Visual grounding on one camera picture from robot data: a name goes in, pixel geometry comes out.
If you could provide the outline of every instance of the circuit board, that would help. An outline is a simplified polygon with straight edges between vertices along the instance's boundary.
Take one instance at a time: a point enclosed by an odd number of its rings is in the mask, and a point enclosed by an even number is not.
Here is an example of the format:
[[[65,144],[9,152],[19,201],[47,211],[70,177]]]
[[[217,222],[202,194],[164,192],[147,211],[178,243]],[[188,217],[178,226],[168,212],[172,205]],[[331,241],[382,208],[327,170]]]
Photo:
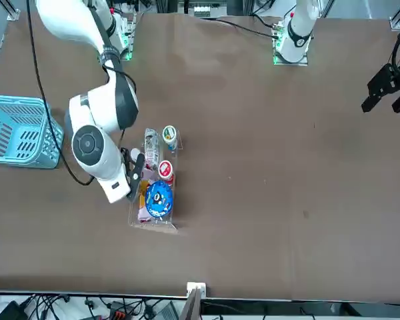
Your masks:
[[[133,40],[135,38],[135,29],[136,29],[136,19],[137,19],[137,14],[136,11],[134,10],[132,13],[132,19],[128,19],[126,17],[123,17],[123,35],[122,35],[122,40],[125,45],[127,45],[127,51],[123,54],[121,57],[121,60],[124,61],[129,61],[132,59],[133,56]]]
[[[274,65],[308,65],[307,54],[304,54],[302,60],[300,60],[299,62],[296,62],[296,63],[287,62],[280,56],[280,54],[278,52],[278,48],[280,48],[283,36],[285,34],[285,27],[283,26],[282,21],[279,21],[278,24],[276,24],[276,26],[273,28],[272,34],[278,36],[278,39],[273,39],[273,64]]]

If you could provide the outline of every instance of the brown table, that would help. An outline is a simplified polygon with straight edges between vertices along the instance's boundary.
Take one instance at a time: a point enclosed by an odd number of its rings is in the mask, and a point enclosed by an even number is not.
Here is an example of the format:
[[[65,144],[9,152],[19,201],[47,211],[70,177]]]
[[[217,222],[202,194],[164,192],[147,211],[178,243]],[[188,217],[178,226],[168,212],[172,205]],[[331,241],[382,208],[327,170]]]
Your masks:
[[[69,98],[105,75],[91,47],[34,26],[62,123]],[[0,166],[0,289],[184,295],[202,281],[214,297],[400,303],[400,114],[394,97],[360,108],[395,38],[387,21],[319,20],[309,66],[274,67],[268,38],[146,14],[126,66],[140,114],[123,144],[180,129],[180,234],[131,228],[126,202],[62,163]],[[25,15],[7,28],[0,94],[39,96]],[[67,141],[65,154],[86,179]]]

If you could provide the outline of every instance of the label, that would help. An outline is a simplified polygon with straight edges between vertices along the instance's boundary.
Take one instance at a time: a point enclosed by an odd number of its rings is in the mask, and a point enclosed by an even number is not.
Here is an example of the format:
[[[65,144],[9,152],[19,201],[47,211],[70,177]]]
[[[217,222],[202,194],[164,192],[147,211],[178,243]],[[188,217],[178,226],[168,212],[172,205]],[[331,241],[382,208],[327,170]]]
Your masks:
[[[172,140],[176,135],[176,132],[175,132],[175,130],[173,130],[172,127],[166,127],[165,131],[163,133],[164,133],[166,140]]]
[[[163,161],[160,163],[159,172],[163,178],[168,178],[172,174],[172,166],[170,162]]]

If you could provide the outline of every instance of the plastic basket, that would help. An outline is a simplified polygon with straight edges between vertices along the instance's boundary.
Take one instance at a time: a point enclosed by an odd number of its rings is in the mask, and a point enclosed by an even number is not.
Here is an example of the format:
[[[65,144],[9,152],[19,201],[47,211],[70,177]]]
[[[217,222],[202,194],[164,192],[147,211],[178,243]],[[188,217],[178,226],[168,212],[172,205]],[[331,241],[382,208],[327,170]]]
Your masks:
[[[53,118],[51,122],[61,146],[63,130]],[[0,95],[0,163],[53,169],[58,160],[59,151],[49,129],[43,100]]]

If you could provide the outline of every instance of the blue lid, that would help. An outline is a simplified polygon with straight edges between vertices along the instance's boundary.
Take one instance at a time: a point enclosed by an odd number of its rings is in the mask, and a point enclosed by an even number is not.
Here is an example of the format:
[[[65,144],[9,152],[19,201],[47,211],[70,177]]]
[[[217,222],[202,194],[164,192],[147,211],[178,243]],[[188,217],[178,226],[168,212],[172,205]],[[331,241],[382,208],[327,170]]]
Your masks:
[[[170,186],[163,181],[154,182],[145,194],[145,207],[148,213],[160,218],[171,212],[173,194]]]

